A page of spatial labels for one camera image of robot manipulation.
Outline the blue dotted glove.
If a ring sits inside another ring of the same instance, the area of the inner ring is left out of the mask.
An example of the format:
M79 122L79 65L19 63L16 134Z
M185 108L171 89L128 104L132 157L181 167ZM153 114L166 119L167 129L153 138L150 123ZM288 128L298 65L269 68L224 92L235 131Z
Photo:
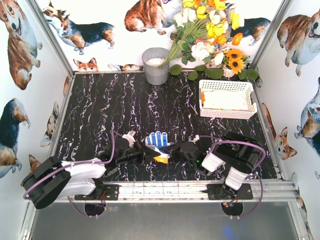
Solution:
M162 148L173 145L172 142L168 141L168 134L160 131L152 132L144 141L147 147L160 153L164 153Z

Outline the artificial flower bouquet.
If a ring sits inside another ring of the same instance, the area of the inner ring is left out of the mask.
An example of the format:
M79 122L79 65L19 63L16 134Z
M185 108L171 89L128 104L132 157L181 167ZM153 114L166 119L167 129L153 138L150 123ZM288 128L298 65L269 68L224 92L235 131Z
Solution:
M249 69L249 56L237 46L252 37L253 46L269 25L264 18L244 19L236 5L228 0L184 0L182 10L173 17L176 31L172 45L161 67L180 59L181 63L203 62L189 74L189 79L205 72L212 79L236 75L239 80L256 80L257 71Z

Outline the yellow coated glove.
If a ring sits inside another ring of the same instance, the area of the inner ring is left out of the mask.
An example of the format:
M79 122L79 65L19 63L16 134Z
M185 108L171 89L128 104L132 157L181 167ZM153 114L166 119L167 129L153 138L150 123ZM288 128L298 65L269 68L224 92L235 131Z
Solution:
M205 109L246 111L248 106L244 95L237 91L212 90L201 93L201 104Z

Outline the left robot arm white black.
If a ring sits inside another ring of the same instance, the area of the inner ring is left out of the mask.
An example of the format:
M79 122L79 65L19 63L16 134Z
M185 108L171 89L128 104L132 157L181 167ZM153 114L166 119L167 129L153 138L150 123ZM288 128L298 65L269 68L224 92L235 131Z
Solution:
M88 196L98 186L95 181L110 168L127 162L143 163L158 156L160 152L155 146L123 137L114 140L108 150L89 160L69 162L51 156L22 180L23 197L40 210L59 198Z

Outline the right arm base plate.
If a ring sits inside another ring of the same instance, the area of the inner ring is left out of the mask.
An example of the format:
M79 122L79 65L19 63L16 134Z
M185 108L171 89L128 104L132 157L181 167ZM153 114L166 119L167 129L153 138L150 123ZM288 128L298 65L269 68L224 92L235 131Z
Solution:
M254 198L251 185L248 183L243 183L238 190L234 190L224 183L207 184L206 190L202 192L208 195L209 200L252 200Z

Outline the grey metal bucket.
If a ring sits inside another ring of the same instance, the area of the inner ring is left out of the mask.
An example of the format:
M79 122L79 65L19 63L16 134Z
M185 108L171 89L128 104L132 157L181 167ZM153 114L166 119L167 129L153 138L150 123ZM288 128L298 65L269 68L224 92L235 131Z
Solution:
M145 50L141 56L146 80L149 84L159 86L168 80L169 62L166 58L169 51L162 47L152 47Z

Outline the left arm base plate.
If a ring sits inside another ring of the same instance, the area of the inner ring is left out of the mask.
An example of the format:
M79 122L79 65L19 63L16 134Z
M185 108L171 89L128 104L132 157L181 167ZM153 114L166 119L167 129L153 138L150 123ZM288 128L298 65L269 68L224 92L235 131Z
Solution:
M118 184L103 184L97 186L92 193L89 195L75 195L76 201L93 201L93 200L106 200L106 201L117 201L119 197Z

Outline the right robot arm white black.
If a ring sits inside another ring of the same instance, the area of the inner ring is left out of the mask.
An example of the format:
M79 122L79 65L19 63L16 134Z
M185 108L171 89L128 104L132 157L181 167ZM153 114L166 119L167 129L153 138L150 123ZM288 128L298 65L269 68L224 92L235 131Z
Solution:
M196 145L203 138L214 139L207 151L201 151ZM223 184L235 192L266 157L266 151L258 141L231 131L226 131L221 138L196 135L188 140L162 146L160 150L170 155L173 160L191 162L195 171L202 176L228 165L230 169Z

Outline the white perforated storage basket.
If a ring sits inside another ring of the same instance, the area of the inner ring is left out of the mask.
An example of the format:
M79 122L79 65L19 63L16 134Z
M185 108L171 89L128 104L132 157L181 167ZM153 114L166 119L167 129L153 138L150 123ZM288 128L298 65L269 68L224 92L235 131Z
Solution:
M202 79L199 81L200 116L248 120L258 111L251 99L253 92L250 82Z

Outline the white glove orange cuff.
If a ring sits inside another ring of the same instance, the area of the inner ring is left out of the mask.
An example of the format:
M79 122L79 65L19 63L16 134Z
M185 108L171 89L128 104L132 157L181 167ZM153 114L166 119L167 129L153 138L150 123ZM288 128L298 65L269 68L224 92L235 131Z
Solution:
M171 158L170 154L167 154L167 153L164 153L164 152L160 152L159 156L153 157L153 159L157 163L162 163L162 164L168 164L170 158Z

